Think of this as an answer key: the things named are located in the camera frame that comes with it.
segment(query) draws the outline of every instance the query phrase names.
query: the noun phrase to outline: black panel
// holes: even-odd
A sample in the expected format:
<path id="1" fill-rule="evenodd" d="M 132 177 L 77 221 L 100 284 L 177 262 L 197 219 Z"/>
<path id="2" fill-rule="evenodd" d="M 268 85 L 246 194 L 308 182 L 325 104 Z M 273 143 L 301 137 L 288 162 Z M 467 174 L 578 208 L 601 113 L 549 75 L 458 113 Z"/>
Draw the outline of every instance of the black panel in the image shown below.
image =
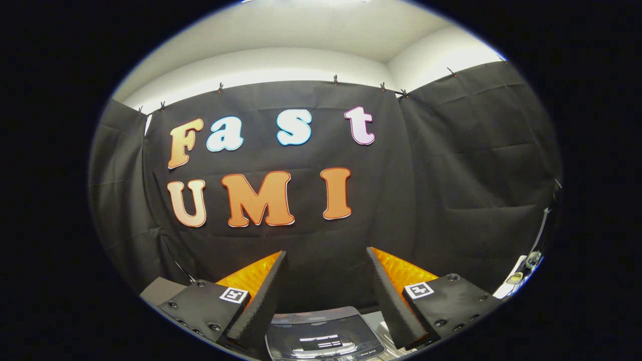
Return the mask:
<path id="1" fill-rule="evenodd" d="M 477 322 L 501 303 L 458 274 L 406 287 L 403 296 L 422 325 L 442 339 Z"/>
<path id="2" fill-rule="evenodd" d="M 249 300 L 247 291 L 199 279 L 159 308 L 192 332 L 218 342 Z"/>

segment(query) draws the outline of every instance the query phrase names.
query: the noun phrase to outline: black fabric backdrop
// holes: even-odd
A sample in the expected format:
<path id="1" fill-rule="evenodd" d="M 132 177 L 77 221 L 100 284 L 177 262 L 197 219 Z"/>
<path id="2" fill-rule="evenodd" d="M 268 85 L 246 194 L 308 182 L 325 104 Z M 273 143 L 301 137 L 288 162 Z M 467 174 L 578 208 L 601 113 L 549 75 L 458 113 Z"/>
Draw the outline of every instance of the black fabric backdrop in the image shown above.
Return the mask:
<path id="1" fill-rule="evenodd" d="M 356 106 L 372 115 L 367 128 L 376 140 L 371 145 L 352 139 L 343 116 Z M 310 111 L 307 143 L 278 143 L 275 120 L 286 109 Z M 210 152 L 205 146 L 209 127 L 225 116 L 241 119 L 243 145 Z M 106 112 L 102 123 L 108 117 Z M 363 311 L 376 305 L 365 263 L 368 245 L 438 276 L 457 272 L 493 292 L 519 255 L 530 250 L 554 178 L 562 181 L 550 121 L 535 94 L 503 62 L 437 80 L 409 98 L 329 82 L 274 82 L 201 94 L 152 114 L 142 166 L 136 163 L 144 129 L 144 117 L 139 118 L 129 150 L 107 143 L 101 148 L 98 136 L 94 145 L 94 153 L 115 151 L 113 158 L 136 164 L 136 171 L 123 167 L 112 172 L 132 174 L 133 179 L 142 174 L 138 188 L 101 198 L 118 198 L 119 204 L 136 198 L 131 208 L 136 212 L 121 206 L 122 215 L 114 217 L 98 200 L 93 203 L 98 223 L 108 218 L 103 222 L 112 225 L 111 230 L 98 229 L 105 247 L 110 256 L 120 254 L 111 257 L 137 292 L 156 276 L 187 284 L 178 268 L 171 267 L 173 260 L 194 277 L 217 281 L 284 249 L 290 271 L 277 312 L 347 305 Z M 169 170 L 169 132 L 196 118 L 203 119 L 204 128 L 196 132 L 189 162 Z M 322 217 L 325 182 L 319 173 L 332 167 L 352 173 L 347 180 L 352 215 L 328 221 Z M 288 204 L 295 223 L 229 227 L 222 177 L 241 173 L 257 191 L 275 170 L 291 174 Z M 186 185 L 192 179 L 206 183 L 207 221 L 199 228 L 176 219 L 167 191 L 168 182 Z M 187 213 L 193 214 L 191 191 L 186 188 L 183 196 Z M 149 206 L 142 207 L 143 202 Z"/>
<path id="2" fill-rule="evenodd" d="M 399 106 L 417 185 L 410 261 L 494 292 L 530 251 L 562 182 L 551 119 L 504 62 L 431 82 Z"/>
<path id="3" fill-rule="evenodd" d="M 371 145 L 357 144 L 343 114 L 357 106 L 371 114 Z M 279 113 L 307 109 L 312 134 L 303 145 L 282 146 L 276 134 Z M 236 116 L 242 121 L 240 148 L 210 152 L 205 145 L 210 126 Z M 169 132 L 201 118 L 189 161 L 168 169 Z M 192 276 L 217 281 L 278 250 L 288 251 L 290 271 L 280 312 L 304 312 L 353 305 L 374 306 L 365 247 L 373 245 L 400 257 L 412 253 L 415 204 L 412 160 L 407 131 L 391 92 L 363 85 L 326 82 L 274 82 L 201 94 L 152 114 L 145 137 L 144 176 L 150 209 L 162 227 L 172 256 Z M 327 168 L 350 169 L 347 200 L 352 215 L 326 220 Z M 227 189 L 221 179 L 243 174 L 255 191 L 265 175 L 291 174 L 288 205 L 295 223 L 271 227 L 250 224 L 232 228 Z M 202 227 L 182 225 L 173 213 L 167 183 L 205 181 L 207 220 Z M 191 191 L 183 192 L 185 209 L 194 214 Z"/>
<path id="4" fill-rule="evenodd" d="M 143 188 L 147 115 L 110 100 L 96 129 L 89 163 L 89 202 L 103 248 L 134 290 L 181 275 L 161 242 Z"/>

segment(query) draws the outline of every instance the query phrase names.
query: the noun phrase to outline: white letter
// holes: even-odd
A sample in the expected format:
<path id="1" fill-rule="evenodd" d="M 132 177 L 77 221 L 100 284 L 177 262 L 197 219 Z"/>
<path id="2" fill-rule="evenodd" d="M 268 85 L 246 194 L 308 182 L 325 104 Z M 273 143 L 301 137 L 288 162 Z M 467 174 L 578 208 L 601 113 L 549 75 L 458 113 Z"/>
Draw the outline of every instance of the white letter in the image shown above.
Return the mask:
<path id="1" fill-rule="evenodd" d="M 219 152 L 223 149 L 236 150 L 243 144 L 241 120 L 235 116 L 217 120 L 210 130 L 213 133 L 207 138 L 206 143 L 210 152 Z"/>
<path id="2" fill-rule="evenodd" d="M 312 130 L 308 125 L 312 122 L 312 114 L 307 110 L 284 110 L 277 116 L 277 125 L 283 129 L 277 133 L 281 145 L 301 145 L 310 139 Z"/>
<path id="3" fill-rule="evenodd" d="M 369 145 L 374 142 L 374 134 L 368 133 L 365 129 L 365 122 L 372 122 L 372 116 L 363 112 L 363 107 L 356 107 L 348 110 L 343 115 L 350 120 L 352 138 L 361 145 Z"/>

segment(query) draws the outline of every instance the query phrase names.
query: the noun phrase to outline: letter s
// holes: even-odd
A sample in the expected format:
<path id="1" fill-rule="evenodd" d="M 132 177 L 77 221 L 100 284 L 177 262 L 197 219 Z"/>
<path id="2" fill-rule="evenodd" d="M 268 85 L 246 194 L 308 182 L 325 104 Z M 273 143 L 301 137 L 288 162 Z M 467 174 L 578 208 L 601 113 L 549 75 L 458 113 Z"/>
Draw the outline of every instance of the letter s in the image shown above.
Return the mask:
<path id="1" fill-rule="evenodd" d="M 310 139 L 312 130 L 309 123 L 312 114 L 305 109 L 289 109 L 277 116 L 277 125 L 282 130 L 277 133 L 281 145 L 301 145 Z"/>

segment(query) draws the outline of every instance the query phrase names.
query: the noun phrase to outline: white ceiling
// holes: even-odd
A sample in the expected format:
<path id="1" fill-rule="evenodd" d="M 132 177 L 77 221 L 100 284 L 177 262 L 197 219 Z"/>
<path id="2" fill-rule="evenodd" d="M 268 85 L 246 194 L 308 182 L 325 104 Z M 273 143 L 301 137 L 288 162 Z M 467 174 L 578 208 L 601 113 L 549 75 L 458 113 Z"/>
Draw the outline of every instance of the white ceiling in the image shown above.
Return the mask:
<path id="1" fill-rule="evenodd" d="M 402 0 L 252 0 L 192 25 L 147 56 L 114 93 L 216 55 L 257 48 L 314 48 L 387 63 L 451 23 Z"/>

